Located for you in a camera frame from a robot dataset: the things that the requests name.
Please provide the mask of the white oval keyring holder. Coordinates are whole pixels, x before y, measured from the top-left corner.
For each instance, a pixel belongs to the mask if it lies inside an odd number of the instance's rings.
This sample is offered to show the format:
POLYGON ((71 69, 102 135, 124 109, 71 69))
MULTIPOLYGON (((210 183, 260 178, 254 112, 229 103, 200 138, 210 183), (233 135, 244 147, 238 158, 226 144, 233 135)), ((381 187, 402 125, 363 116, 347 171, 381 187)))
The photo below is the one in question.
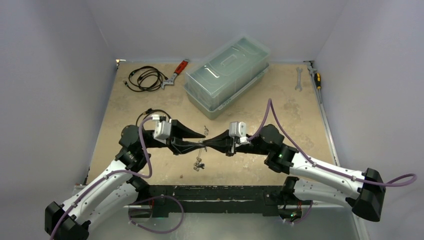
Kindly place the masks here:
MULTIPOLYGON (((209 129, 206 126, 204 126, 204 133, 203 134, 205 135, 205 137, 202 138, 201 140, 199 140, 198 141, 199 143, 202 143, 206 139, 206 137, 209 135, 209 129)), ((205 164, 202 162, 201 155, 202 155, 203 152, 206 152, 206 151, 207 151, 207 147, 200 148, 199 151, 198 151, 198 154, 197 154, 197 157, 196 157, 196 161, 193 164, 193 169, 196 172, 199 172, 200 169, 204 169, 205 168, 205 164)))

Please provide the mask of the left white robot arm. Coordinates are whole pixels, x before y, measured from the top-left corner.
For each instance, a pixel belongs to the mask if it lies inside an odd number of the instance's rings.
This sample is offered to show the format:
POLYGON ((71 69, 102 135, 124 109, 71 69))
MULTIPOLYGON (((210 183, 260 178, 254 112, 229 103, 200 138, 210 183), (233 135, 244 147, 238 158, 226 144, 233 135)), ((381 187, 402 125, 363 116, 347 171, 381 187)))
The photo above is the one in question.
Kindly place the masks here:
POLYGON ((181 155, 183 145, 174 140, 204 137, 178 120, 158 114, 139 125, 126 126, 119 140, 121 149, 106 169, 71 198, 61 204, 53 201, 46 207, 46 233, 52 240, 86 240, 90 228, 112 211, 148 201, 149 191, 144 184, 153 176, 149 148, 168 148, 181 155))

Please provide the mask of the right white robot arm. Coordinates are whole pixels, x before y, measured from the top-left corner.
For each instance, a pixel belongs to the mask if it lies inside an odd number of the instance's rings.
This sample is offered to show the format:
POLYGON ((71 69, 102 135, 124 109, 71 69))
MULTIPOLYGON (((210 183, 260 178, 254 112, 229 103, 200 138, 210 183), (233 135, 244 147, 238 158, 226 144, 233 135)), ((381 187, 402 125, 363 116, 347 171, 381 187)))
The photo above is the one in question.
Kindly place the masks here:
POLYGON ((297 201, 328 202, 350 207, 358 217, 379 222, 386 188, 380 173, 368 168, 352 170, 303 156, 296 148, 284 144, 284 136, 272 124, 262 128, 258 136, 248 137, 222 134, 203 143, 227 156, 235 153, 265 155, 264 164, 276 173, 295 175, 285 181, 280 196, 288 204, 297 201))

